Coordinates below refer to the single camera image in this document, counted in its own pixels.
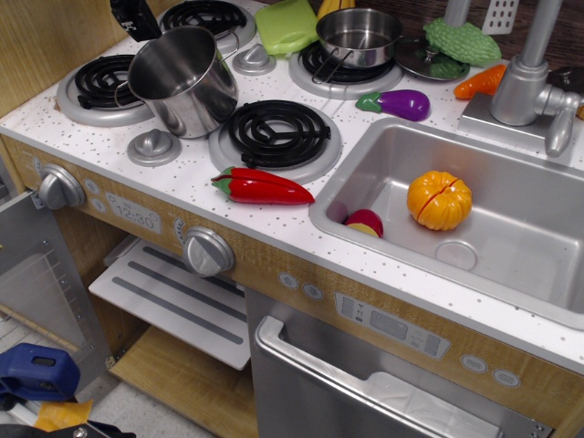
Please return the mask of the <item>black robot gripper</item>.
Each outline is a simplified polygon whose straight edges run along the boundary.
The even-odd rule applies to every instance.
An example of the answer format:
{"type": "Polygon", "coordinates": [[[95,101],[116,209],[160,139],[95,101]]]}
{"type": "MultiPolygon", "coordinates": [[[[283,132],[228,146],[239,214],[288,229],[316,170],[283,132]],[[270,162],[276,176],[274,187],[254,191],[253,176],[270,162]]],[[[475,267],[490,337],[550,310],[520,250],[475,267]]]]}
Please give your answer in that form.
{"type": "Polygon", "coordinates": [[[111,13],[135,41],[157,39],[162,35],[158,22],[144,0],[110,0],[111,13]]]}

